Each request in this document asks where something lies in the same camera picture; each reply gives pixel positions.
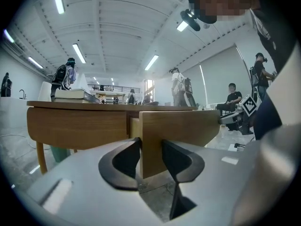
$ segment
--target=cable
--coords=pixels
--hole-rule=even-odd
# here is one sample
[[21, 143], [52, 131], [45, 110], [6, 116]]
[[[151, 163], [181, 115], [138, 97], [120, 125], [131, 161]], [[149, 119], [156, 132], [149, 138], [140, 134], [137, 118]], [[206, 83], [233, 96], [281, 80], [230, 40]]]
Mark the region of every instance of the cable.
[[7, 134], [7, 135], [2, 135], [2, 136], [0, 136], [0, 137], [7, 137], [7, 136], [20, 136], [20, 137], [24, 137], [24, 138], [27, 139], [27, 143], [28, 143], [28, 145], [29, 145], [31, 148], [37, 149], [36, 147], [32, 146], [32, 145], [29, 143], [28, 137], [26, 137], [26, 136], [23, 136], [23, 135], [20, 135], [20, 134]]
[[236, 148], [237, 148], [237, 147], [243, 147], [243, 148], [244, 148], [244, 145], [243, 145], [243, 144], [240, 144], [240, 143], [235, 143], [235, 144], [234, 144], [234, 147], [236, 147]]

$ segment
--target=ceiling beam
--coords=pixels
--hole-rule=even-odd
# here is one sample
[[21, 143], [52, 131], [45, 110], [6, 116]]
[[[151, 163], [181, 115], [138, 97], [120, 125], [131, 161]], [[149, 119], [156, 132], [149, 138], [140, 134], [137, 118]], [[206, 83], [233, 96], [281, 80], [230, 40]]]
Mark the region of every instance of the ceiling beam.
[[48, 67], [52, 70], [52, 65], [48, 62], [43, 55], [41, 55], [36, 48], [27, 40], [24, 34], [21, 32], [17, 24], [13, 24], [11, 26], [12, 33], [15, 35], [17, 40], [23, 44], [23, 46], [27, 49], [28, 53], [26, 55], [32, 56], [34, 60], [36, 60], [39, 64], [41, 64], [44, 68]]
[[158, 33], [155, 35], [154, 40], [152, 41], [149, 49], [147, 50], [140, 66], [137, 72], [137, 75], [139, 75], [143, 71], [143, 67], [147, 65], [147, 62], [149, 62], [152, 58], [152, 56], [155, 53], [155, 47], [159, 41], [159, 39], [162, 37], [164, 34], [165, 30], [167, 29], [167, 25], [169, 24], [170, 21], [174, 20], [174, 17], [178, 15], [182, 10], [184, 9], [183, 5], [177, 5], [174, 11], [170, 14], [170, 16], [167, 18], [167, 20], [163, 23], [162, 27], [159, 29]]
[[25, 61], [23, 58], [16, 56], [10, 49], [8, 49], [4, 44], [1, 44], [2, 48], [8, 53], [10, 54], [16, 61], [18, 61], [19, 63], [23, 64], [28, 70], [30, 70], [31, 72], [42, 76], [43, 78], [49, 80], [49, 77], [47, 77], [45, 74], [43, 74], [42, 72], [40, 72], [38, 69], [33, 68], [31, 65], [29, 65], [28, 61]]
[[99, 6], [100, 1], [99, 0], [92, 0], [92, 6], [93, 6], [93, 23], [94, 23], [94, 33], [95, 33], [95, 39], [96, 39], [96, 45], [98, 48], [98, 53], [100, 57], [100, 62], [102, 63], [103, 70], [106, 72], [106, 66], [105, 66], [105, 59], [103, 55], [103, 43], [102, 43], [102, 37], [100, 34], [100, 23], [99, 23]]
[[49, 26], [49, 22], [46, 19], [44, 10], [41, 7], [41, 3], [40, 2], [35, 3], [34, 8], [37, 12], [38, 18], [40, 19], [41, 23], [43, 24], [43, 27], [45, 29], [47, 36], [50, 38], [50, 40], [53, 42], [54, 46], [57, 48], [58, 53], [62, 56], [62, 59], [63, 59], [62, 63], [64, 63], [65, 61], [67, 61], [68, 56], [67, 56], [65, 50], [63, 49], [62, 45], [56, 39], [51, 27]]

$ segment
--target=stack of books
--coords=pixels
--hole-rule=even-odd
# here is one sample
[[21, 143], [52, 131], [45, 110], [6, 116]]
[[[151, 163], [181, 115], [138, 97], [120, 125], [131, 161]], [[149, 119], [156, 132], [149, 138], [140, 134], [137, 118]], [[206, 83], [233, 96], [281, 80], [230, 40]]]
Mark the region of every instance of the stack of books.
[[55, 102], [97, 103], [100, 101], [82, 89], [60, 90], [55, 92]]

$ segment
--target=white ceiling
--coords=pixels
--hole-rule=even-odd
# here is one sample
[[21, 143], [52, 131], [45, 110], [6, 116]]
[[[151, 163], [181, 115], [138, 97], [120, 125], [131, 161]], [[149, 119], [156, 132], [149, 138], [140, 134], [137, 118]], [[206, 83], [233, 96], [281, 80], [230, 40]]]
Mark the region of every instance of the white ceiling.
[[[187, 0], [63, 0], [58, 14], [54, 0], [27, 0], [8, 28], [24, 58], [32, 56], [53, 73], [76, 59], [76, 69], [90, 78], [160, 77], [202, 48], [248, 23], [247, 16], [221, 21], [195, 32], [176, 30]], [[77, 43], [85, 55], [82, 64], [73, 50]], [[158, 60], [145, 72], [154, 54]]]

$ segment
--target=white shirt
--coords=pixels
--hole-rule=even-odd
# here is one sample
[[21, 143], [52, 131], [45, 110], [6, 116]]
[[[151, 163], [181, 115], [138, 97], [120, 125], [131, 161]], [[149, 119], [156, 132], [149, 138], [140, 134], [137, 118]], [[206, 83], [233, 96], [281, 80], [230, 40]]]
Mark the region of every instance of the white shirt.
[[174, 88], [174, 93], [178, 94], [179, 92], [179, 86], [182, 83], [182, 81], [186, 79], [186, 77], [184, 77], [181, 73], [173, 73], [173, 77], [171, 79], [172, 82], [177, 81], [177, 84]]

